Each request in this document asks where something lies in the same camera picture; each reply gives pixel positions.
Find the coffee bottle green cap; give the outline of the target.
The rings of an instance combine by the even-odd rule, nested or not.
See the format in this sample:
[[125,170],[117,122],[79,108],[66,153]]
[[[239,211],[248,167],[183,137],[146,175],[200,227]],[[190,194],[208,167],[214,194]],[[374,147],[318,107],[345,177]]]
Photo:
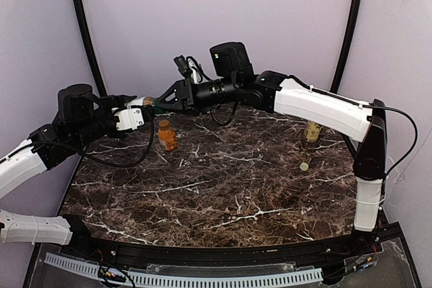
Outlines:
[[126,104],[127,107],[132,106],[143,106],[143,107],[153,107],[155,99],[151,96],[145,96],[140,98],[135,98]]

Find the orange juice bottle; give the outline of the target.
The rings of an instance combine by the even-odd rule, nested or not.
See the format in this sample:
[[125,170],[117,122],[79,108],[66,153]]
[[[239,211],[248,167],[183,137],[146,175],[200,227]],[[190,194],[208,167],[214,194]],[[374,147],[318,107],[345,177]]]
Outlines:
[[158,138],[160,145],[166,151],[175,150],[178,146],[176,133],[174,132],[170,122],[166,119],[159,122]]

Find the green tea bottle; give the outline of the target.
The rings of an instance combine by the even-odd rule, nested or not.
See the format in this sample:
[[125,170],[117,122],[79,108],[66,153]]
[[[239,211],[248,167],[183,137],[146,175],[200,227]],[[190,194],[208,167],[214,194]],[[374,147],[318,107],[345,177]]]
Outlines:
[[313,121],[307,121],[306,128],[304,130],[304,138],[307,142],[315,143],[318,141],[322,126]]

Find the pale green bottle cap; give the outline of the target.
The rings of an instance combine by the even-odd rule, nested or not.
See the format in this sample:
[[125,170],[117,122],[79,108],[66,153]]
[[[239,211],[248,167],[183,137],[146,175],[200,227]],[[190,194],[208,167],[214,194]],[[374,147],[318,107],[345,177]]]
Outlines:
[[302,171],[307,171],[308,170],[308,164],[307,163],[301,163],[300,164],[300,169]]

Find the dark green bottle cap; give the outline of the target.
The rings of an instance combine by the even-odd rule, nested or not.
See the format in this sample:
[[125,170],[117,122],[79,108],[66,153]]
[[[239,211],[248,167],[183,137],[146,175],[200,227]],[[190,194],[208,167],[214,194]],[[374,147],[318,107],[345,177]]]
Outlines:
[[157,104],[157,99],[153,99],[153,111],[155,115],[162,115],[166,113],[166,110],[159,107]]

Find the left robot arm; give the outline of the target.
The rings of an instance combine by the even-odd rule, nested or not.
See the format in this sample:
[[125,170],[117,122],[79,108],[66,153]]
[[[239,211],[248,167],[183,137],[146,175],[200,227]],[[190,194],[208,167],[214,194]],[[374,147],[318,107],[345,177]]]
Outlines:
[[[34,130],[1,159],[1,196],[50,171],[94,141],[108,136],[123,138],[150,124],[152,111],[135,96],[97,97],[89,84],[74,84],[58,92],[58,112],[51,123]],[[36,217],[1,211],[1,243],[54,243],[68,246],[90,237],[74,215]]]

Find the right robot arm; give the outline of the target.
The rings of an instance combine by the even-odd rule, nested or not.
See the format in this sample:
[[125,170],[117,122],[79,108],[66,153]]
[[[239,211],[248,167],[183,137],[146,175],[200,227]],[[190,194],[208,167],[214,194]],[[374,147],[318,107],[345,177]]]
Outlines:
[[225,42],[211,47],[218,79],[195,84],[185,57],[174,59],[182,79],[156,98],[164,111],[198,115],[216,105],[238,103],[247,107],[291,115],[318,123],[359,143],[353,172],[357,181],[354,228],[371,232],[377,222],[383,195],[387,151],[384,104],[349,99],[308,86],[297,77],[274,71],[253,72],[246,47]]

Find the black front frame rail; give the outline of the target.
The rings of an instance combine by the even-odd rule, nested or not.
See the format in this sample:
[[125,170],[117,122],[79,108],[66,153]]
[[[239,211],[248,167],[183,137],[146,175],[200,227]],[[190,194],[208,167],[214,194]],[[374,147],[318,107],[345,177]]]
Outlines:
[[375,237],[371,234],[255,248],[171,248],[86,237],[78,245],[62,247],[61,251],[122,268],[145,268],[149,264],[252,266],[278,262],[332,267],[346,258],[372,253],[374,244]]

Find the left black corner post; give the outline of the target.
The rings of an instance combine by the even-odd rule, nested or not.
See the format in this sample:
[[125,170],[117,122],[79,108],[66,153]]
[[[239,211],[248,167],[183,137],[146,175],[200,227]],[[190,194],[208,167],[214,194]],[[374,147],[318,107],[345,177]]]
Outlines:
[[107,96],[107,89],[103,81],[102,73],[99,68],[97,55],[93,47],[92,36],[90,35],[90,29],[86,19],[86,11],[84,8],[83,0],[72,0],[74,4],[74,10],[82,39],[82,44],[86,53],[92,78],[95,82],[97,92],[100,96]]

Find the black corner post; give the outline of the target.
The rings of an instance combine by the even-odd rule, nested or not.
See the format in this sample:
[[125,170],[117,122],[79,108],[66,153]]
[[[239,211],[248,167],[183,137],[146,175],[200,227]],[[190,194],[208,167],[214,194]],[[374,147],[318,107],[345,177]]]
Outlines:
[[352,44],[352,39],[354,37],[354,31],[356,27],[356,22],[358,18],[358,12],[360,9],[361,0],[351,0],[350,9],[348,13],[348,19],[346,24],[346,30],[344,33],[344,38],[342,41],[342,46],[340,49],[340,55],[337,61],[335,73],[333,75],[330,92],[338,93],[340,85],[342,83],[342,78],[344,76],[346,63],[350,53],[350,47]]
[[83,0],[72,0],[74,4],[74,10],[82,39],[82,44],[86,53],[92,78],[95,82],[97,92],[100,96],[107,96],[107,89],[103,81],[102,73],[99,68],[97,55],[93,47],[92,36],[90,35],[90,29],[86,19],[86,11],[84,8]]

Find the right black corner post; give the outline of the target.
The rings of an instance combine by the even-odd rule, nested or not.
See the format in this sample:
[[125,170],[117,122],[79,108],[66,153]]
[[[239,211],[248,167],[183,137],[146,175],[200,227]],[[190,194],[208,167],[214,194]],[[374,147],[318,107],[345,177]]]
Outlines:
[[346,63],[350,53],[350,47],[352,44],[352,39],[354,37],[354,31],[356,27],[356,22],[358,18],[358,12],[360,9],[361,0],[351,0],[350,9],[348,13],[348,19],[346,24],[346,30],[344,33],[344,38],[342,41],[342,46],[340,49],[340,55],[337,61],[335,73],[333,75],[330,92],[338,93],[340,85],[342,83],[342,78],[344,76]]

